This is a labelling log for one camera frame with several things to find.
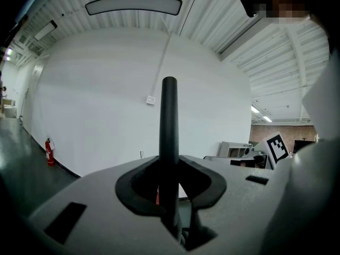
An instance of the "red fire extinguisher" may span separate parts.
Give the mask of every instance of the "red fire extinguisher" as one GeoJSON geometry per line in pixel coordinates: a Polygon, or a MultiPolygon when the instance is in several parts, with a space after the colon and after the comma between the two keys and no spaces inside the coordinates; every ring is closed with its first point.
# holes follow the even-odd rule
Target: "red fire extinguisher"
{"type": "Polygon", "coordinates": [[[54,165],[54,158],[53,158],[53,151],[51,149],[49,138],[45,142],[45,148],[46,148],[47,164],[48,164],[48,166],[53,166],[54,165]]]}

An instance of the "ceiling beam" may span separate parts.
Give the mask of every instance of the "ceiling beam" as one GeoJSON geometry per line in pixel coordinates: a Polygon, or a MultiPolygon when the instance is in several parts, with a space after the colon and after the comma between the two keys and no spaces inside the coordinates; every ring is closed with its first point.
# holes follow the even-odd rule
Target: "ceiling beam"
{"type": "Polygon", "coordinates": [[[299,125],[313,125],[312,122],[251,122],[252,125],[286,125],[286,126],[299,126],[299,125]]]}
{"type": "Polygon", "coordinates": [[[255,16],[254,18],[249,18],[249,17],[245,16],[245,22],[243,22],[240,25],[240,27],[238,27],[231,35],[229,35],[226,40],[223,41],[223,39],[221,39],[223,41],[222,43],[220,43],[219,42],[220,40],[218,40],[218,43],[214,44],[214,46],[218,45],[216,52],[222,54],[225,50],[227,50],[229,48],[230,45],[232,45],[240,36],[242,36],[245,32],[247,32],[260,19],[261,18],[259,16],[255,16]]]}
{"type": "Polygon", "coordinates": [[[252,100],[258,100],[258,99],[266,98],[266,97],[269,97],[269,96],[277,96],[277,95],[292,93],[292,92],[296,92],[296,91],[302,91],[302,88],[300,87],[300,88],[295,88],[295,89],[290,89],[290,90],[285,90],[285,91],[273,92],[273,93],[270,93],[268,95],[256,96],[256,97],[253,97],[252,100]]]}
{"type": "Polygon", "coordinates": [[[234,37],[235,40],[221,53],[221,62],[234,54],[241,46],[250,46],[255,40],[254,37],[271,24],[270,19],[261,18],[260,16],[255,16],[252,19],[253,21],[246,28],[240,31],[234,37]]]}
{"type": "Polygon", "coordinates": [[[300,110],[300,121],[302,121],[303,113],[304,113],[304,107],[302,105],[302,98],[306,94],[306,67],[304,64],[304,56],[302,52],[302,47],[300,44],[300,40],[298,37],[298,33],[296,32],[296,29],[294,29],[291,25],[287,26],[287,34],[289,39],[291,40],[291,43],[293,45],[293,49],[295,51],[295,57],[296,57],[296,63],[299,68],[300,73],[300,86],[301,86],[301,110],[300,110]]]}

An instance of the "blurred person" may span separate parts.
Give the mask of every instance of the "blurred person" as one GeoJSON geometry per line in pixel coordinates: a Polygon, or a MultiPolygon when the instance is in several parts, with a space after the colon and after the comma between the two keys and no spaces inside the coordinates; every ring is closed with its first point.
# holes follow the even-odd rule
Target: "blurred person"
{"type": "Polygon", "coordinates": [[[2,79],[1,79],[1,76],[2,76],[2,72],[0,71],[0,106],[1,106],[1,103],[2,103],[2,79]]]}
{"type": "Polygon", "coordinates": [[[328,37],[330,53],[339,46],[337,22],[337,0],[253,0],[255,12],[265,13],[266,17],[297,22],[310,18],[323,28],[328,37]]]}
{"type": "Polygon", "coordinates": [[[2,88],[2,98],[7,98],[7,88],[6,88],[6,86],[4,86],[3,88],[2,88]]]}

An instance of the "ceiling light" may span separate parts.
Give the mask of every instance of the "ceiling light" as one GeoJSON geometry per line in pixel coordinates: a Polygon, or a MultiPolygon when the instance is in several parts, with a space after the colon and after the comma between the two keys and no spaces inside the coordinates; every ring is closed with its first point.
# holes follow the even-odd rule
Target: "ceiling light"
{"type": "Polygon", "coordinates": [[[57,24],[52,20],[50,23],[45,25],[34,37],[36,40],[40,40],[42,37],[55,30],[57,27],[57,24]]]}
{"type": "Polygon", "coordinates": [[[178,15],[182,0],[95,0],[85,5],[89,15],[107,11],[145,10],[178,15]]]}
{"type": "Polygon", "coordinates": [[[255,109],[253,106],[251,106],[251,110],[255,113],[259,113],[259,111],[257,109],[255,109]]]}
{"type": "Polygon", "coordinates": [[[264,119],[266,119],[268,122],[272,122],[272,120],[270,120],[268,116],[264,116],[264,119]]]}

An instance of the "gray floor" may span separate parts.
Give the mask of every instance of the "gray floor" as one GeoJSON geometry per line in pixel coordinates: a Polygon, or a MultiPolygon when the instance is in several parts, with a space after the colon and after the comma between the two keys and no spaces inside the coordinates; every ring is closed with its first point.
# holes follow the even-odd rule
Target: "gray floor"
{"type": "Polygon", "coordinates": [[[76,180],[59,166],[48,166],[45,154],[20,121],[10,118],[0,118],[0,174],[23,216],[76,180]]]}

